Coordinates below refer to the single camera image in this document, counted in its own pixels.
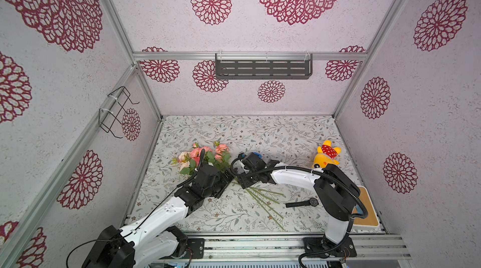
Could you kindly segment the blue tape dispenser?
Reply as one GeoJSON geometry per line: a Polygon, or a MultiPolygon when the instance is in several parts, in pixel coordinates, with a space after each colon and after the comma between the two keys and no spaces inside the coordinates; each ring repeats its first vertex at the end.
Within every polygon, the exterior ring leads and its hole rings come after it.
{"type": "Polygon", "coordinates": [[[263,156],[262,156],[260,153],[258,153],[258,152],[240,153],[240,154],[238,155],[238,158],[243,159],[243,158],[249,157],[249,156],[251,156],[251,155],[252,155],[252,156],[255,155],[256,157],[258,157],[258,158],[260,158],[260,159],[263,158],[263,156]]]}

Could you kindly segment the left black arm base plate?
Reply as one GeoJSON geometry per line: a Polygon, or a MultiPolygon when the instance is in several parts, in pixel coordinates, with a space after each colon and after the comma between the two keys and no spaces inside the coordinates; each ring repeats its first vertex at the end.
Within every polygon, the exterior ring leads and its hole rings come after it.
{"type": "Polygon", "coordinates": [[[173,257],[178,259],[203,259],[205,249],[205,239],[188,238],[181,240],[173,257]]]}

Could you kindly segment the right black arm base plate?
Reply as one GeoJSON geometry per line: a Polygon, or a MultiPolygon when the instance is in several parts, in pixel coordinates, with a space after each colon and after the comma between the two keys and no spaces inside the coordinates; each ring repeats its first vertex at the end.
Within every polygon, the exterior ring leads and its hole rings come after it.
{"type": "Polygon", "coordinates": [[[305,237],[303,239],[304,251],[307,257],[319,257],[327,259],[329,257],[356,257],[357,251],[351,237],[344,237],[340,243],[333,243],[324,237],[305,237]]]}

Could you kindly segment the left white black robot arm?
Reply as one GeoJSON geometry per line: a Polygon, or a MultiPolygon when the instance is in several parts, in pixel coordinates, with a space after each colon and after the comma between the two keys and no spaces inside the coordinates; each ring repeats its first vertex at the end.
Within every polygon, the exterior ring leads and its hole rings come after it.
{"type": "Polygon", "coordinates": [[[228,170],[200,164],[149,215],[119,229],[112,225],[104,229],[81,266],[145,267],[156,259],[182,256],[187,236],[175,224],[203,206],[205,199],[220,198],[233,178],[228,170]]]}

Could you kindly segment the pink artificial flower bouquet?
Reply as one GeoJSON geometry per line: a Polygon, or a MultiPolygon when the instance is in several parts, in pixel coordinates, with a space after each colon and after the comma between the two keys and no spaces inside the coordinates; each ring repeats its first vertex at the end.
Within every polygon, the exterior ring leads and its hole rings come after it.
{"type": "MultiPolygon", "coordinates": [[[[213,148],[194,143],[190,151],[181,152],[172,162],[181,175],[193,176],[200,163],[230,171],[230,158],[229,147],[217,141],[213,148]]],[[[288,223],[276,209],[281,197],[284,197],[281,192],[259,185],[243,189],[234,176],[220,199],[206,199],[201,208],[178,226],[188,232],[284,232],[288,223]]]]}

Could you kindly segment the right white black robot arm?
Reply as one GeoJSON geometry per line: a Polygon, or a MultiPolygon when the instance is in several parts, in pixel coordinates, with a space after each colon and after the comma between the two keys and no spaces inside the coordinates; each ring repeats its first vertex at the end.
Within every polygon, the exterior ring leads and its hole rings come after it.
{"type": "Polygon", "coordinates": [[[266,163],[256,153],[241,153],[230,164],[230,172],[244,189],[262,182],[290,185],[315,193],[328,213],[324,237],[330,244],[340,244],[349,235],[354,219],[368,217],[359,187],[334,164],[325,168],[304,168],[274,160],[266,163]]]}

